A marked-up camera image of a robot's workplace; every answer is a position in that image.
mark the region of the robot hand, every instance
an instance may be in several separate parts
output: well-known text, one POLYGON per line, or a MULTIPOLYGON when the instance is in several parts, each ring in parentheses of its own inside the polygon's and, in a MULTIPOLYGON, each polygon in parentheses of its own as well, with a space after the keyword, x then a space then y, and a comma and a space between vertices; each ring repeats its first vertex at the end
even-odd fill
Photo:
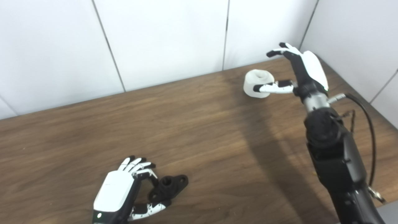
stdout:
POLYGON ((321 63, 315 54, 311 51, 301 53, 297 48, 288 43, 280 43, 279 46, 282 48, 268 52, 267 56, 285 56, 292 64, 299 86, 304 85, 307 81, 315 80, 320 83, 326 91, 328 91, 328 80, 326 79, 321 63))
POLYGON ((118 170, 109 172, 94 201, 94 224, 125 224, 128 221, 145 218, 169 206, 170 201, 134 204, 141 187, 141 181, 150 179, 156 187, 159 182, 151 170, 155 164, 145 158, 126 158, 118 170))

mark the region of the white object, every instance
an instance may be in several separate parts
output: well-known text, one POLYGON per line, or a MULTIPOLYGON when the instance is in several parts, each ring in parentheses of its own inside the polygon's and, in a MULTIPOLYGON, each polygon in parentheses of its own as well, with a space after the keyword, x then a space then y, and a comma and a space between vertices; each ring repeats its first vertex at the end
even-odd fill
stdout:
POLYGON ((305 69, 308 75, 320 83, 326 91, 329 90, 328 80, 326 79, 325 72, 323 71, 321 62, 311 51, 306 51, 302 54, 302 60, 304 62, 305 69))
POLYGON ((131 173, 116 170, 109 172, 94 201, 94 210, 116 212, 126 201, 134 179, 131 173))
POLYGON ((18 113, 123 92, 91 1, 0 1, 0 95, 18 113))
POLYGON ((265 98, 270 93, 267 92, 254 92, 253 87, 255 85, 273 83, 275 81, 274 76, 265 70, 254 69, 246 73, 245 82, 243 84, 243 90, 251 97, 265 98))
POLYGON ((267 93, 277 93, 277 94, 284 94, 284 93, 292 93, 294 89, 293 84, 289 86, 279 87, 278 81, 263 85, 259 91, 260 92, 267 92, 267 93))
POLYGON ((265 54, 281 41, 299 46, 316 2, 230 1, 224 69, 268 61, 265 54))
POLYGON ((127 91, 222 70, 228 0, 95 3, 127 91))
POLYGON ((317 54, 370 102, 398 69, 397 8, 394 0, 319 1, 301 50, 317 54))

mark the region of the connector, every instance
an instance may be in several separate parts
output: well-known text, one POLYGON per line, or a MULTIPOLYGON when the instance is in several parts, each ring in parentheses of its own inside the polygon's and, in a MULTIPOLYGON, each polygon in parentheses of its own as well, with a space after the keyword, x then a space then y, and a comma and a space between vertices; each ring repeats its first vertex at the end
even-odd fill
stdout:
POLYGON ((332 104, 332 103, 335 103, 335 102, 337 102, 337 101, 339 101, 341 99, 344 99, 344 98, 345 98, 345 94, 344 93, 340 93, 338 95, 335 95, 334 97, 329 98, 328 99, 328 103, 332 104))

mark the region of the wood grain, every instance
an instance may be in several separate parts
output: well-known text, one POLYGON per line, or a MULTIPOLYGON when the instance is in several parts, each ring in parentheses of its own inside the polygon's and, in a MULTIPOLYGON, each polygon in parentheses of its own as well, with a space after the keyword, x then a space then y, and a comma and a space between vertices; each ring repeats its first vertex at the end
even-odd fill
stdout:
MULTIPOLYGON (((324 68, 331 95, 356 94, 324 68)), ((104 177, 129 155, 147 157, 160 177, 189 177, 172 206, 136 223, 336 223, 305 146, 303 105, 291 94, 246 96, 251 69, 294 78, 289 62, 276 59, 0 121, 1 223, 91 223, 104 177)), ((349 100, 334 107, 357 109, 355 139, 370 167, 365 117, 349 100)), ((398 132, 367 107, 377 135, 375 188, 398 200, 398 132)), ((140 201, 149 189, 145 183, 140 201)))

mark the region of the white wall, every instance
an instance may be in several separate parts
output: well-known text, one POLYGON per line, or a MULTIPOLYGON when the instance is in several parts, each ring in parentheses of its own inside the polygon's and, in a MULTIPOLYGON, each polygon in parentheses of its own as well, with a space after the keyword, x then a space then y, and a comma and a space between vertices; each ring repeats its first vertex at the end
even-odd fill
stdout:
POLYGON ((280 42, 299 47, 315 4, 316 0, 231 0, 224 69, 270 60, 266 53, 280 42))
POLYGON ((374 106, 389 122, 398 128, 398 76, 387 84, 372 102, 374 106))
POLYGON ((120 92, 91 1, 0 2, 0 96, 18 114, 120 92))
POLYGON ((17 116, 17 114, 0 98, 0 119, 17 116))
POLYGON ((2 1, 0 118, 267 60, 315 2, 95 0, 99 19, 91 0, 2 1))
POLYGON ((126 90, 222 70, 228 0, 96 0, 126 90))
POLYGON ((321 0, 301 50, 311 50, 371 101, 398 67, 398 1, 321 0))

